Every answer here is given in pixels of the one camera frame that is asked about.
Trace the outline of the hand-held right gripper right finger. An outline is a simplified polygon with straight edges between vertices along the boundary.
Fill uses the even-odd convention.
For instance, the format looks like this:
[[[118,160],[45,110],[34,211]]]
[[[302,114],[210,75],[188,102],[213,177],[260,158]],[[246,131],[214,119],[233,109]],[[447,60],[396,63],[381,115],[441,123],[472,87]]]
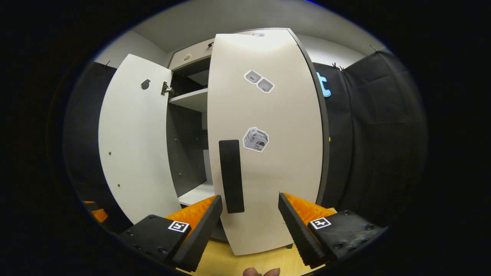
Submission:
[[[387,231],[354,211],[334,212],[284,192],[278,209],[302,262],[312,269],[346,262]]]

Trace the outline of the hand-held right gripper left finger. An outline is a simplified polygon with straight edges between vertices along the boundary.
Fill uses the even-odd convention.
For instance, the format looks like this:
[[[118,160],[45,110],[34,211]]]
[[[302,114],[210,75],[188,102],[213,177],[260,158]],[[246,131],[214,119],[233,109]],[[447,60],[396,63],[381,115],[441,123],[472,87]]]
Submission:
[[[214,195],[165,218],[150,214],[118,238],[159,263],[196,271],[221,213],[222,198]]]

